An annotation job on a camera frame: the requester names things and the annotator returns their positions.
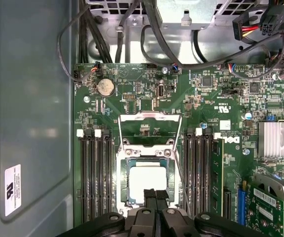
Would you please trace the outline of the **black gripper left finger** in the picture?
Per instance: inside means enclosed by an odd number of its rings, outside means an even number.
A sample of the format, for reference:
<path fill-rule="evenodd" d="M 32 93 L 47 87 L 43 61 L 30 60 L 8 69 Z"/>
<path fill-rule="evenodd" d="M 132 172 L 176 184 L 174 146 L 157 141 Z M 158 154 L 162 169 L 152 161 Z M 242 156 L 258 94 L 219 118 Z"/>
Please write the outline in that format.
<path fill-rule="evenodd" d="M 60 237 L 155 237 L 157 235 L 155 190 L 144 190 L 144 207 L 129 211 L 125 218 L 108 212 L 61 233 Z"/>

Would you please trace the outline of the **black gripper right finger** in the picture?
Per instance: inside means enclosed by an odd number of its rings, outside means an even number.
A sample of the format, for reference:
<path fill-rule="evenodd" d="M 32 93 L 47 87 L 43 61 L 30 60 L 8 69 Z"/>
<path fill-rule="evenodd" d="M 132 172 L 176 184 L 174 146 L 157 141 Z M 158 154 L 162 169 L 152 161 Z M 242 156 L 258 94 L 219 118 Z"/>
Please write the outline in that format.
<path fill-rule="evenodd" d="M 263 237 L 264 234 L 214 215 L 201 212 L 190 218 L 182 209 L 171 208 L 167 204 L 165 190 L 156 191 L 157 211 L 160 215 L 161 237 Z"/>

